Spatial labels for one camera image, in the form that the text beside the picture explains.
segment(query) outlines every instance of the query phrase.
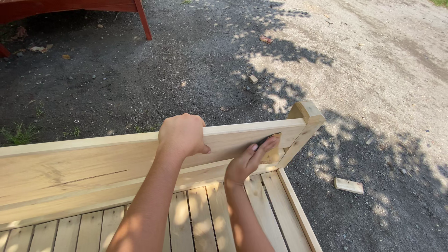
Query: red wooden bench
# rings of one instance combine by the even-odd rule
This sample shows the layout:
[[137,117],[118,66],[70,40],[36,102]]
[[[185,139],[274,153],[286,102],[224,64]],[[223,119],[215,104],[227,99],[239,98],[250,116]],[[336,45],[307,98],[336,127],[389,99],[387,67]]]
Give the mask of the red wooden bench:
[[[0,24],[41,13],[76,9],[138,12],[146,39],[152,39],[142,0],[0,0]],[[0,44],[0,57],[9,55]]]

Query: wooden bench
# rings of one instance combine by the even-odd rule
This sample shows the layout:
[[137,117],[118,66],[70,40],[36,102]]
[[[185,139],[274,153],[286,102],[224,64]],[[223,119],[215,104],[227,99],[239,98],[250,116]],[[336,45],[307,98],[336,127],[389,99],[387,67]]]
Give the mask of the wooden bench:
[[[138,12],[146,39],[152,39],[142,0],[0,0],[0,24],[41,13],[76,9]],[[0,44],[0,57],[9,55]]]
[[[259,165],[245,182],[247,195],[276,251],[322,251],[284,168],[324,122],[306,101],[297,102],[286,120],[205,127],[212,153],[182,165],[164,251],[235,251],[225,169],[251,143],[279,131],[280,161]],[[0,148],[0,252],[105,251],[151,166],[157,135]]]

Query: gravel ground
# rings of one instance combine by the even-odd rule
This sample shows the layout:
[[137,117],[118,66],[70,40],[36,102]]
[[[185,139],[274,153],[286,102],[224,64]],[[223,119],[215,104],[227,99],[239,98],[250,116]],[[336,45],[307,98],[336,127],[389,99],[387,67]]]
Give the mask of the gravel ground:
[[[36,141],[48,142],[75,138],[75,127],[78,138],[158,130],[185,112],[209,126],[284,119],[295,101],[313,100],[327,122],[286,172],[322,249],[447,251],[446,8],[426,0],[144,6],[149,42],[136,13],[79,10],[1,26],[12,52],[54,46],[0,62],[0,126],[33,123]],[[17,26],[28,36],[7,41]],[[334,177],[362,182],[365,194],[334,189]]]

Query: red bench leg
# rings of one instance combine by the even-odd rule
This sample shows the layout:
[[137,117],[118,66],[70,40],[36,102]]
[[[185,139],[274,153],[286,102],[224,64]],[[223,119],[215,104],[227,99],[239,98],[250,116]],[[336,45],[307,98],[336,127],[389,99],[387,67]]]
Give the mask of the red bench leg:
[[11,53],[2,44],[0,44],[0,58],[8,58],[10,55]]
[[149,30],[148,21],[146,20],[145,11],[143,10],[142,0],[134,0],[137,7],[140,20],[142,21],[143,29],[145,30],[146,39],[152,40],[151,31]]

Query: hand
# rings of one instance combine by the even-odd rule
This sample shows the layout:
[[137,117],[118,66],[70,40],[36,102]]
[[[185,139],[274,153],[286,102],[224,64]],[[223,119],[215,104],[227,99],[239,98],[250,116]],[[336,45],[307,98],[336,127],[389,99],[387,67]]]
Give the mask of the hand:
[[264,154],[277,146],[279,142],[280,138],[272,136],[258,149],[257,144],[251,144],[241,156],[234,158],[227,166],[224,184],[226,186],[243,185],[245,179],[258,168]]
[[182,158],[197,153],[208,154],[211,150],[204,144],[203,127],[205,122],[200,116],[185,113],[166,118],[159,130],[158,149],[167,149]]

